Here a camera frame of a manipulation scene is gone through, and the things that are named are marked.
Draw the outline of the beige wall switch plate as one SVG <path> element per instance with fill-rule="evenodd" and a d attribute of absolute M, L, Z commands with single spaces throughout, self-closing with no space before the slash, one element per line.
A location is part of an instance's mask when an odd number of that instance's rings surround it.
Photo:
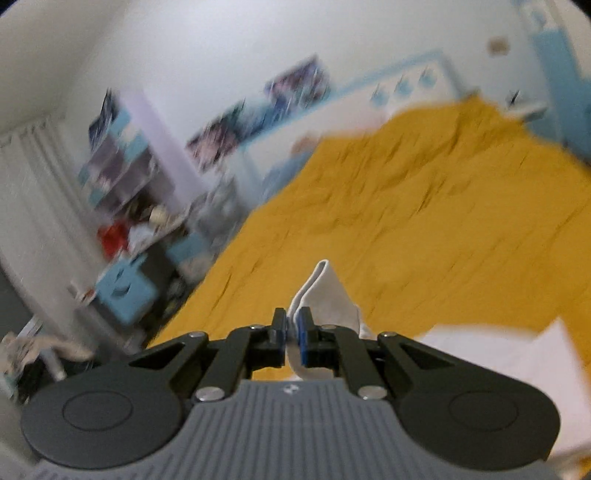
<path fill-rule="evenodd" d="M 491 57 L 506 56 L 511 49 L 507 37 L 495 37 L 488 40 L 487 51 Z"/>

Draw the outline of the white curtain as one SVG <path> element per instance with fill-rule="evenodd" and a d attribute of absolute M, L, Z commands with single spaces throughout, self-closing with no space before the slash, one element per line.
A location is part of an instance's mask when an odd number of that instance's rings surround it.
<path fill-rule="evenodd" d="M 106 265 L 97 228 L 55 121 L 2 133 L 1 265 L 49 330 L 87 345 L 76 297 Z"/>

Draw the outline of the blue smiley desk chair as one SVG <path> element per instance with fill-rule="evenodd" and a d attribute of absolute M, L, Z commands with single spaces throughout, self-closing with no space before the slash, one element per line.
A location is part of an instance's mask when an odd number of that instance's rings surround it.
<path fill-rule="evenodd" d="M 134 258 L 118 257 L 95 284 L 96 296 L 124 326 L 137 322 L 158 297 L 158 290 L 143 275 L 145 254 Z"/>

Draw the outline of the white blue headboard with apples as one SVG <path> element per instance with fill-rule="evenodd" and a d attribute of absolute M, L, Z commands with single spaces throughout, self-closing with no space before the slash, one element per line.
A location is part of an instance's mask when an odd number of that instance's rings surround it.
<path fill-rule="evenodd" d="M 439 51 L 370 73 L 240 147 L 231 160 L 239 190 L 247 202 L 256 203 L 263 178 L 287 160 L 291 147 L 305 134 L 370 130 L 402 110 L 457 100 L 460 94 L 456 72 Z"/>

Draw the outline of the grey metal cart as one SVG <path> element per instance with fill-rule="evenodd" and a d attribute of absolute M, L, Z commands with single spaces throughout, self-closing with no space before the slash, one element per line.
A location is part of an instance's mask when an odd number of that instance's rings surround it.
<path fill-rule="evenodd" d="M 224 177 L 214 190 L 191 204 L 187 222 L 211 243 L 226 242 L 235 236 L 248 214 L 235 179 Z"/>

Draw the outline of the anime poster on wall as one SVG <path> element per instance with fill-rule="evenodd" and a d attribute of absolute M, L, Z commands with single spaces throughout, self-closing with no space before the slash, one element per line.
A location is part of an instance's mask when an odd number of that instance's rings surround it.
<path fill-rule="evenodd" d="M 311 56 L 211 120 L 187 141 L 186 150 L 198 172 L 220 170 L 236 149 L 324 101 L 331 90 L 328 71 Z"/>

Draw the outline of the wall shelf unit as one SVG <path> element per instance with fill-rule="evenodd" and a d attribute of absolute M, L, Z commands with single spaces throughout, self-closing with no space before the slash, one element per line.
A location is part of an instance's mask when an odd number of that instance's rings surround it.
<path fill-rule="evenodd" d="M 90 157 L 78 173 L 78 182 L 95 212 L 116 217 L 137 199 L 170 210 L 178 207 L 175 186 L 163 162 L 113 91 L 106 92 L 88 137 Z"/>

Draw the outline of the blue pillow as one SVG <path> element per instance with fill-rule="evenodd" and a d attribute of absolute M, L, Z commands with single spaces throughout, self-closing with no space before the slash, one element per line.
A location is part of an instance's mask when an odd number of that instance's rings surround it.
<path fill-rule="evenodd" d="M 270 169 L 262 182 L 262 196 L 260 196 L 260 203 L 266 203 L 273 199 L 281 190 L 301 172 L 305 164 L 311 158 L 312 151 L 304 151 L 288 158 L 280 165 L 276 165 Z"/>

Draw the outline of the blue wardrobe with mirror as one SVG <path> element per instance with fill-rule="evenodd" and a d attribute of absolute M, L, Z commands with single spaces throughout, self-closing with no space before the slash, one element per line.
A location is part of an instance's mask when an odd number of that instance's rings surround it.
<path fill-rule="evenodd" d="M 546 76 L 560 142 L 589 163 L 590 79 L 581 72 L 559 8 L 553 1 L 516 1 L 514 5 Z"/>

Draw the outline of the mustard yellow bed quilt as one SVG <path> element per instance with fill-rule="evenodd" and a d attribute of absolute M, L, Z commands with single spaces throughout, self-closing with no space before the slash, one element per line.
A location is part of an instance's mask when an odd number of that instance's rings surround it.
<path fill-rule="evenodd" d="M 322 140 L 157 341 L 263 318 L 322 259 L 374 331 L 561 319 L 590 357 L 590 171 L 477 97 Z"/>

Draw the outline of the red bag on desk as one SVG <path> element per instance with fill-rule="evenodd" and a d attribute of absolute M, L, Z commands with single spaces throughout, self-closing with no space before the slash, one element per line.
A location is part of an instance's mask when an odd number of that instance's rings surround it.
<path fill-rule="evenodd" d="M 112 260 L 119 253 L 128 250 L 128 233 L 129 226 L 123 220 L 98 228 L 97 238 L 107 260 Z"/>

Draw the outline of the white Nevada sweatshirt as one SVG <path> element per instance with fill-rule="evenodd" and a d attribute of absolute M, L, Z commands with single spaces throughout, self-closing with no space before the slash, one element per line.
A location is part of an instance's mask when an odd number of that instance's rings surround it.
<path fill-rule="evenodd" d="M 328 369 L 307 368 L 301 360 L 297 313 L 304 307 L 311 309 L 317 325 L 346 327 L 365 340 L 377 338 L 363 322 L 360 307 L 349 298 L 331 263 L 318 262 L 287 309 L 287 361 L 301 379 L 329 377 Z M 590 381 L 561 318 L 539 334 L 492 326 L 437 325 L 416 340 L 538 388 L 554 402 L 561 418 L 550 459 L 561 464 L 590 455 Z"/>

